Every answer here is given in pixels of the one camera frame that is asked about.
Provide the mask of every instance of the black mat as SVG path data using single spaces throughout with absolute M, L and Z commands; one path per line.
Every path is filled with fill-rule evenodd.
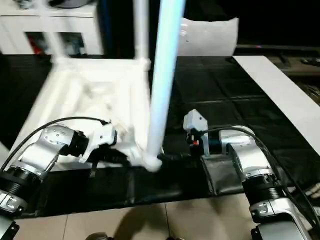
M 2 103 L 14 101 L 20 107 L 12 108 L 13 102 L 1 105 L 6 113 L 2 118 L 6 120 L 7 131 L 1 136 L 4 141 L 7 141 L 7 136 L 14 139 L 19 132 L 50 67 L 48 61 L 43 66 L 43 60 L 38 63 L 39 60 L 33 56 L 10 56 L 8 59 L 7 67 L 2 67 L 0 76 L 1 84 L 11 93 L 8 91 Z M 24 100 L 26 86 L 30 94 L 26 98 L 28 101 Z M 11 98 L 10 95 L 14 94 L 21 97 Z M 234 61 L 224 57 L 178 58 L 163 143 L 166 154 L 189 153 L 182 121 L 184 115 L 194 108 L 208 120 L 209 127 L 250 127 L 301 185 L 319 181 L 320 157 Z M 19 124 L 13 123 L 11 119 L 14 118 Z M 88 170 L 51 172 L 23 217 L 124 208 L 242 191 L 230 159 L 222 157 L 207 165 L 213 189 L 208 185 L 200 160 L 192 157 L 166 160 L 157 173 L 147 172 L 141 167 L 99 169 L 95 178 L 88 178 Z

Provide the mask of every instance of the white paper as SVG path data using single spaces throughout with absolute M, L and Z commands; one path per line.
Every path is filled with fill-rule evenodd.
M 238 18 L 213 22 L 182 18 L 178 56 L 232 56 L 238 23 Z

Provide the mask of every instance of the white pvc pipe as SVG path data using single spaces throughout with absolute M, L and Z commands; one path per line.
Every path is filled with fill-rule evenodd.
M 185 0 L 161 1 L 146 150 L 153 159 L 160 152 L 164 139 L 184 9 Z
M 133 0 L 134 57 L 148 59 L 149 51 L 149 1 Z

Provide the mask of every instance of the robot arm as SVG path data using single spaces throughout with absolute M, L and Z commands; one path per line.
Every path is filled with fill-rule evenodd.
M 10 240 L 19 226 L 12 220 L 28 205 L 30 197 L 53 168 L 59 155 L 81 156 L 85 162 L 100 145 L 114 145 L 117 132 L 112 124 L 88 138 L 83 132 L 61 124 L 45 128 L 39 139 L 28 145 L 16 160 L 0 173 L 0 240 Z
M 197 139 L 190 141 L 191 149 L 198 148 L 191 152 L 200 152 L 207 157 L 210 140 L 206 139 L 208 136 L 200 137 L 201 131 L 208 129 L 205 118 L 194 109 L 185 116 L 183 126 L 187 131 L 187 139 Z M 254 134 L 245 126 L 234 128 Z M 219 131 L 219 143 L 222 154 L 232 159 L 249 201 L 252 219 L 259 224 L 251 231 L 252 239 L 311 240 L 294 204 L 285 195 L 267 157 L 256 141 L 244 132 L 226 129 Z

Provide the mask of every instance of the white floor tile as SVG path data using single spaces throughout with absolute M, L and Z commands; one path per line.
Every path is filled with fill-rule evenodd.
M 92 233 L 106 233 L 117 240 L 165 240 L 168 226 L 164 204 L 68 216 L 64 240 L 85 240 Z
M 14 240 L 62 240 L 67 216 L 18 219 L 20 226 Z
M 250 240 L 256 226 L 244 194 L 166 205 L 170 233 L 185 240 Z

